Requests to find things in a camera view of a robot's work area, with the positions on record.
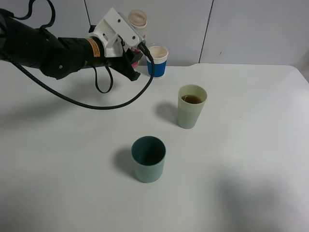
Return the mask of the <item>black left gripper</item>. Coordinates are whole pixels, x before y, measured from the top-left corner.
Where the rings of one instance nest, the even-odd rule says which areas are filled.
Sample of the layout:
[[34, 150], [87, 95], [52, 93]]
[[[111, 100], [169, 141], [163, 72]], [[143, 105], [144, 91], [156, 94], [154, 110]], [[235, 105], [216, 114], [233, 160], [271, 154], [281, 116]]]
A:
[[140, 73], [134, 70], [134, 63], [140, 61], [140, 52], [130, 48], [117, 58], [104, 56], [104, 47], [98, 38], [55, 37], [47, 29], [40, 28], [45, 41], [40, 58], [40, 71], [49, 77], [62, 79], [81, 69], [105, 65], [136, 81]]

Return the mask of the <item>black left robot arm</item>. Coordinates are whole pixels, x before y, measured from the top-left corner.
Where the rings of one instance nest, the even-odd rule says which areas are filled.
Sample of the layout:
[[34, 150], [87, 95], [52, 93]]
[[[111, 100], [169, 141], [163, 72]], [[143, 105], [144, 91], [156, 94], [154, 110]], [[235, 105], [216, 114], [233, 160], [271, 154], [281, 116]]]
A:
[[34, 29], [12, 18], [1, 9], [4, 29], [2, 51], [22, 66], [39, 69], [44, 75], [62, 79], [73, 72], [107, 66], [126, 77], [131, 66], [125, 57], [106, 58], [96, 38], [55, 37], [46, 29]]

